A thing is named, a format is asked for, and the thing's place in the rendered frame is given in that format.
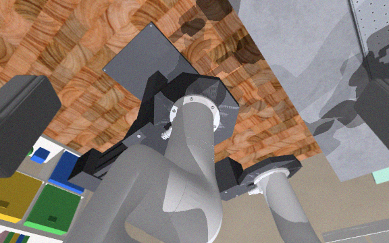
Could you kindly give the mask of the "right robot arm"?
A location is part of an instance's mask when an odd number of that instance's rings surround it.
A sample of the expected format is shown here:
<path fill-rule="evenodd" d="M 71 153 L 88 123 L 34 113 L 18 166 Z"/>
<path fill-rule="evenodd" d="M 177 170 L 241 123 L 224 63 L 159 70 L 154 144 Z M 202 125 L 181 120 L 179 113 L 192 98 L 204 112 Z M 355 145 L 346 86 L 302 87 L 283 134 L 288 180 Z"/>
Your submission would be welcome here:
<path fill-rule="evenodd" d="M 284 243 L 321 243 L 288 181 L 289 173 L 285 167 L 265 171 L 248 193 L 264 195 Z"/>

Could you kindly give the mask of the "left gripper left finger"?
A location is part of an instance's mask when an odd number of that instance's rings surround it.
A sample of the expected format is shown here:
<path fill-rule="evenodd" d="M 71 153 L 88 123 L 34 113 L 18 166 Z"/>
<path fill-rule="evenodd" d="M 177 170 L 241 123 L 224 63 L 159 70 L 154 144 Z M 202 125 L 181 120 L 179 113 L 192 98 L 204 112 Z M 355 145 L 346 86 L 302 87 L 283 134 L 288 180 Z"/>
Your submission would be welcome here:
<path fill-rule="evenodd" d="M 0 178 L 16 172 L 60 108 L 44 75 L 16 75 L 0 88 Z"/>

